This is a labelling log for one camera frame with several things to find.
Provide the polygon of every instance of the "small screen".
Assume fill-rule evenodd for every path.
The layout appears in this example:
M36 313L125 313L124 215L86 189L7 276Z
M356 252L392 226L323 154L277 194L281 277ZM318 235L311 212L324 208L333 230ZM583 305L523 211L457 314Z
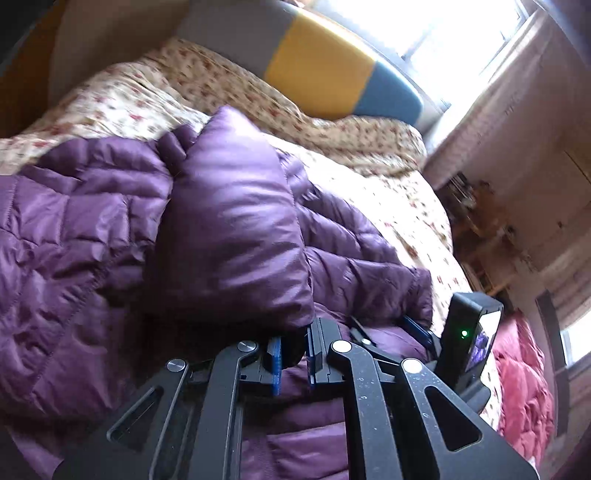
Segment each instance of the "small screen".
M496 330L499 328L500 321L500 310L484 314L480 317L480 321L476 326L476 334L474 335L472 350L470 350L470 359L466 365L466 372L486 358L488 350L490 350L492 345L492 338L495 336Z

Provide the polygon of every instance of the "curtain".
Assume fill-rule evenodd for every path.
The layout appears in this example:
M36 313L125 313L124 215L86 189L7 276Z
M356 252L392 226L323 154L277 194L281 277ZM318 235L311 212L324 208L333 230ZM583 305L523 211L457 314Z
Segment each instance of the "curtain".
M433 189L460 171L520 103L540 72L554 32L550 17L535 11L482 73L473 92L452 105L425 135L430 155L423 175Z
M591 310L591 258L571 264L549 291L560 329L565 329Z

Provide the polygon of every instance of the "wooden furniture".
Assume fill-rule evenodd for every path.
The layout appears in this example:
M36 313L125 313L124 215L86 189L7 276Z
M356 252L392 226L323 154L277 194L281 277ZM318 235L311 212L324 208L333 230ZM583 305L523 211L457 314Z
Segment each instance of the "wooden furniture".
M454 256L471 288L490 296L507 288L521 253L506 210L489 184L472 187L465 177L455 177L437 194L450 217Z

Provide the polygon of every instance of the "black plastic part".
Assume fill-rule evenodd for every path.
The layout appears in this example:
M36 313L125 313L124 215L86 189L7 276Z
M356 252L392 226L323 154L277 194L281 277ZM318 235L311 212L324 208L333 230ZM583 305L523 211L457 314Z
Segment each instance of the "black plastic part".
M244 365L240 370L240 389L245 394L258 397L270 397L274 394L274 362L281 362L281 359L274 358L275 349L281 349L280 342L271 339L268 342L267 349L261 354L260 359L256 359L248 365ZM278 372L281 374L281 366L278 365Z
M212 372L213 360L207 360L196 365L191 365L191 376L187 380L188 385L204 385L209 382Z
M339 324L332 320L316 318L308 325L306 350L308 379L312 387L343 382L343 375L326 361L330 344L341 338Z
M281 337L273 337L267 342L267 349L263 353L261 365L269 373L273 372L277 352L282 351Z
M473 381L472 378L480 377L490 353L489 349L482 361L470 371L465 371L480 317L502 308L501 302L481 292L454 293L441 334L441 354L434 372L455 392L461 393ZM465 338L460 335L463 330L469 333Z
M354 343L365 348L368 352L372 354L372 356L376 360L383 360L385 362L397 364L399 364L402 361L401 356L390 355L389 353L380 350L373 342L373 340L369 337L368 333L363 329L363 326L361 325L361 323L359 323L358 319L356 319L355 317L350 317L350 320L353 323L350 333L351 339L354 341Z
M290 335L277 337L281 339L281 362L283 368L294 367L306 354L306 331L302 327Z
M231 345L216 356L203 400L188 480L230 478L238 375L241 365L252 362L257 351L258 347L251 352L242 352L236 345Z
M230 446L230 465L228 480L240 478L240 459L242 454L242 424L244 423L244 405L236 403L234 412L234 430L232 432L232 444Z
M402 317L400 326L405 332L419 342L432 358L437 358L437 351L435 349L431 332L425 330L412 318L406 315Z
M329 363L345 375L344 403L349 478L402 480L398 451L374 359L364 348L350 343L341 353L331 348Z
M431 335L431 340L433 341L433 348L435 350L435 360L439 358L439 355L441 355L441 339L431 331L429 331L429 335Z
M136 399L102 424L53 475L54 480L144 480L153 478L173 407L187 378L188 368L171 372L163 368L141 387ZM149 414L151 422L139 442L126 438L132 423ZM141 443L139 451L133 445Z
M491 389L482 383L480 378L477 378L473 384L467 387L459 397L468 405L473 411L480 414L486 404L491 399Z
M538 480L536 471L446 384L399 368L392 406L405 479Z

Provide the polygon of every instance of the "wall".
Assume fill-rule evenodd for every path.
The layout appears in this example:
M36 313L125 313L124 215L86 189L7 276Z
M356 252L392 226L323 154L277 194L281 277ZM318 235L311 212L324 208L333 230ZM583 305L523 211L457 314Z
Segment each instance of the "wall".
M541 271L591 228L591 181L559 144L525 174L503 204L519 247Z
M567 152L580 167L583 174L591 179L591 69L584 76L586 85L581 86L580 107L571 127L565 134Z
M498 130L485 138L462 168L468 179L490 182L501 199L517 192L540 161L564 144L574 119L580 119L582 132L589 131L591 69L559 29L552 32L525 97L499 119Z
M158 46L188 7L189 0L57 0L0 77L0 137L21 132L99 70Z
M578 266L589 262L590 258L591 228L588 228L584 235L573 241L568 250L543 269L540 275L546 287L554 291L578 270Z

